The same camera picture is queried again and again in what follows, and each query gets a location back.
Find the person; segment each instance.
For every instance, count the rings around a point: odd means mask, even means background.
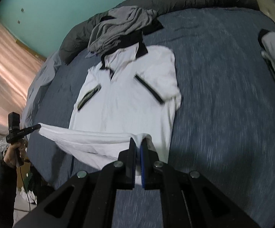
[[[16,151],[25,158],[25,141],[22,139],[9,146],[3,160],[0,160],[0,228],[11,228],[14,224],[14,204],[17,187]]]

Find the sheer curtain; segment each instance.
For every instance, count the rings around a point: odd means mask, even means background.
[[[22,113],[28,88],[41,65],[0,23],[0,135],[8,133],[8,113]]]

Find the hand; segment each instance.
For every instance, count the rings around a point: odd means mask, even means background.
[[[20,157],[22,159],[25,158],[26,156],[26,152],[25,152],[25,144],[27,143],[27,141],[21,139],[18,142],[11,144],[6,152],[6,155],[4,157],[4,162],[11,168],[15,168],[16,167],[16,152],[15,149],[18,148],[19,152],[20,152]]]

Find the bed sheet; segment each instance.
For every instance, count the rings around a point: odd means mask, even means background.
[[[275,224],[275,83],[261,56],[260,29],[275,31],[260,11],[186,9],[160,16],[164,29],[146,45],[174,51],[182,104],[168,163],[200,171],[261,227]],[[100,62],[82,51],[62,65],[35,122],[67,128],[87,69]],[[33,133],[28,156],[55,188],[79,170],[94,171]],[[162,227],[159,191],[117,191],[113,227]]]

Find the teal wall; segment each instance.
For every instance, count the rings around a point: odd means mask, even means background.
[[[2,0],[0,22],[27,46],[47,57],[76,24],[124,0]]]

